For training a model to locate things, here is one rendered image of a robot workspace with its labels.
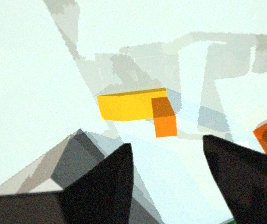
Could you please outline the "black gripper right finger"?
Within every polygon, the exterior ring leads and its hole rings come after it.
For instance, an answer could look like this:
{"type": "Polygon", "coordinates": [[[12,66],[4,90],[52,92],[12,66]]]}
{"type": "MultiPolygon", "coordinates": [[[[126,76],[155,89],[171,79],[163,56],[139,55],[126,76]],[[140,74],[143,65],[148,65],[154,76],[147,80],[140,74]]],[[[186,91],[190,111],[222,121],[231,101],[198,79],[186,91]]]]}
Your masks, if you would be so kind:
{"type": "Polygon", "coordinates": [[[267,224],[267,154],[207,134],[203,153],[236,224],[267,224]]]}

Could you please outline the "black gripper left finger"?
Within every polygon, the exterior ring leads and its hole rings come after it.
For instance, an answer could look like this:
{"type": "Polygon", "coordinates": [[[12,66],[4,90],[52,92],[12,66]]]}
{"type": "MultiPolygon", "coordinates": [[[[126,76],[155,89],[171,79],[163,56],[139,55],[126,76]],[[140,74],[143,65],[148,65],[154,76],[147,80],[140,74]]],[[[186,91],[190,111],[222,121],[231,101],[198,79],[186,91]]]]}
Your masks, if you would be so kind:
{"type": "Polygon", "coordinates": [[[124,143],[63,190],[0,195],[0,224],[128,224],[133,184],[124,143]]]}

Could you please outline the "yellow block with orange handle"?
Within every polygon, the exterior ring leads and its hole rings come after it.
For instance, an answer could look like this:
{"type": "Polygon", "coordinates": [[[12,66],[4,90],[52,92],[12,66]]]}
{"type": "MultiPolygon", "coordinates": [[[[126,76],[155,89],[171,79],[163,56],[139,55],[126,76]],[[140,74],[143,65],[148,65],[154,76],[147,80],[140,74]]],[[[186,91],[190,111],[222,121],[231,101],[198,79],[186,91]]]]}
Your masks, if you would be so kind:
{"type": "Polygon", "coordinates": [[[101,119],[133,121],[154,119],[156,138],[177,136],[176,115],[166,88],[97,96],[101,119]]]}

